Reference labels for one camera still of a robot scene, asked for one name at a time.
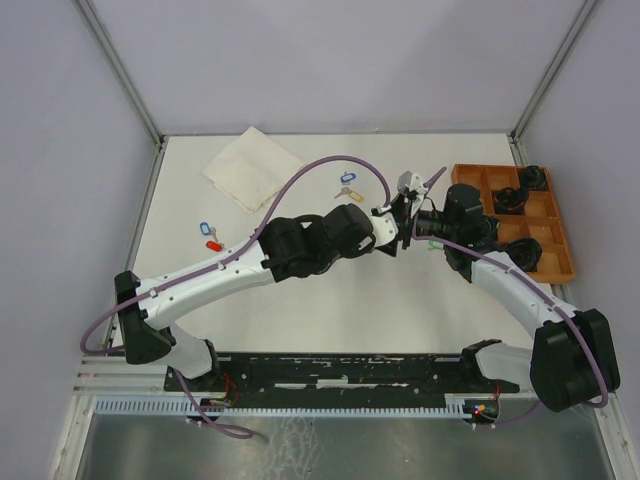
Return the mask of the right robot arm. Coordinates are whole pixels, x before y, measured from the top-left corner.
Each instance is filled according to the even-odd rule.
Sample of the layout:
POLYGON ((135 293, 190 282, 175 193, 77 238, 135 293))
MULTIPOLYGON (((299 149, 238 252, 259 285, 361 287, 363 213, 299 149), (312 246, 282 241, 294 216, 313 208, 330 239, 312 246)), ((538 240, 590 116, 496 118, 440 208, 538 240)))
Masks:
POLYGON ((494 380, 533 391, 553 412, 578 404, 603 408, 620 385, 607 318, 545 292, 497 242, 498 222, 483 211, 480 192, 455 184, 444 207, 425 209, 429 188, 403 182, 391 203, 398 243, 434 241, 452 270, 494 298, 531 336, 530 348, 487 340, 468 347, 473 357, 458 368, 467 389, 494 380))

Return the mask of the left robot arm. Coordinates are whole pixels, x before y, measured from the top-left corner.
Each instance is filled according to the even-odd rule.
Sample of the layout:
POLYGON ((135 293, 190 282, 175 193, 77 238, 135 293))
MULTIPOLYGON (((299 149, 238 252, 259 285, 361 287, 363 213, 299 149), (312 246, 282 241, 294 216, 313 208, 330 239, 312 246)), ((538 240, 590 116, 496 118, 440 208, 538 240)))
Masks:
POLYGON ((214 346, 179 327, 180 318, 244 290, 321 275, 340 259, 393 243, 398 233, 390 213, 342 204, 324 216, 272 219, 246 244, 170 274, 141 279, 125 271, 114 279, 124 305, 118 320, 125 360, 164 365, 198 389, 212 389, 221 378, 214 346))

